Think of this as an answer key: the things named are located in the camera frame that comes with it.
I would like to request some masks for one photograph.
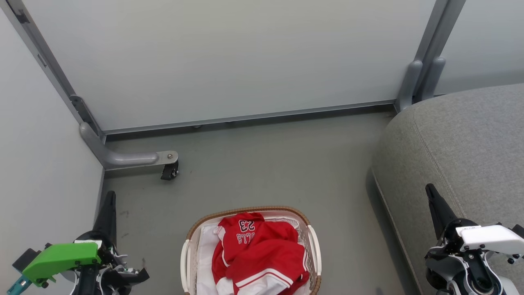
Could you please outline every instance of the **basket handle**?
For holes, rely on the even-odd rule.
[[[182,254],[180,254],[180,279],[182,280],[182,288],[185,293],[189,293],[188,289],[188,278],[187,278],[187,257],[189,249],[189,240],[185,240],[184,246],[182,246]]]
[[[313,264],[315,265],[316,275],[320,276],[322,274],[322,257],[320,255],[319,239],[316,237],[315,230],[311,225],[308,225],[308,229],[310,236],[309,244],[313,254]]]

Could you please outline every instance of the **metal frame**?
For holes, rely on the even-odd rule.
[[[178,162],[175,151],[116,153],[108,149],[86,122],[80,124],[80,136],[106,171],[131,167],[170,165]]]
[[[446,60],[440,56],[466,0],[436,0],[415,59],[395,102],[397,112],[434,96]]]
[[[58,64],[27,8],[21,0],[0,1],[0,7],[29,48],[58,94],[80,124],[80,135],[105,171],[126,168],[166,165],[162,179],[171,180],[178,173],[178,153],[175,151],[150,153],[115,153],[105,147],[105,134],[91,115],[84,100],[79,97]]]
[[[284,117],[284,116],[291,116],[291,115],[301,115],[301,114],[310,114],[310,113],[321,113],[321,112],[330,112],[330,111],[349,110],[349,109],[364,108],[364,107],[383,106],[383,105],[386,105],[386,104],[393,104],[393,103],[395,103],[395,100],[383,100],[383,101],[353,103],[353,104],[345,104],[345,105],[342,105],[342,106],[322,107],[322,108],[296,110],[296,111],[284,111],[284,112],[265,113],[265,114],[257,114],[257,115],[246,115],[246,116],[229,117],[229,118],[221,118],[221,119],[210,119],[210,120],[200,120],[200,121],[191,121],[191,122],[182,122],[182,123],[169,123],[169,124],[161,124],[161,125],[151,125],[151,126],[143,126],[143,127],[111,129],[111,130],[104,130],[104,134],[106,134],[106,135],[113,135],[113,134],[131,133],[131,132],[141,132],[141,131],[152,131],[152,130],[161,130],[161,129],[170,129],[170,128],[180,128],[180,127],[199,127],[200,125],[207,125],[207,124],[227,123],[227,122],[235,122],[235,121],[247,121],[247,120],[265,119],[265,118],[277,118],[277,117]]]

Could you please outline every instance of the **white robot part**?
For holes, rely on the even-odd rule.
[[[524,254],[524,239],[502,225],[490,225],[473,228],[457,228],[464,244],[461,251],[482,249],[513,255]]]

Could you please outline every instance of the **laundry basket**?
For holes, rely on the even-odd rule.
[[[205,266],[202,266],[199,272],[199,258],[204,255],[204,252],[207,255],[218,243],[217,237],[214,245],[212,244],[213,242],[209,242],[209,232],[216,228],[224,217],[231,217],[242,212],[258,212],[262,214],[266,221],[286,221],[294,225],[299,234],[299,241],[304,243],[304,247],[308,252],[307,266],[309,271],[309,282],[299,288],[294,295],[316,295],[320,289],[322,280],[322,259],[320,256],[319,240],[316,237],[315,230],[310,225],[306,216],[300,211],[291,207],[279,206],[249,207],[224,211],[207,215],[195,223],[189,230],[180,256],[180,277],[185,295],[208,295],[197,294],[197,283],[202,286],[201,284],[204,279],[212,280],[212,275],[211,277],[208,276],[211,263],[205,263]]]

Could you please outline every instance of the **white laundry basket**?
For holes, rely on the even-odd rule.
[[[322,258],[315,230],[306,216],[300,211],[291,207],[279,206],[249,207],[224,211],[205,216],[195,223],[189,230],[180,256],[180,277],[185,295],[208,295],[197,294],[198,251],[202,229],[213,227],[224,217],[231,217],[242,212],[258,212],[264,216],[266,221],[286,221],[295,226],[299,233],[299,239],[304,243],[304,247],[308,252],[309,282],[299,288],[294,295],[316,295],[322,281]]]

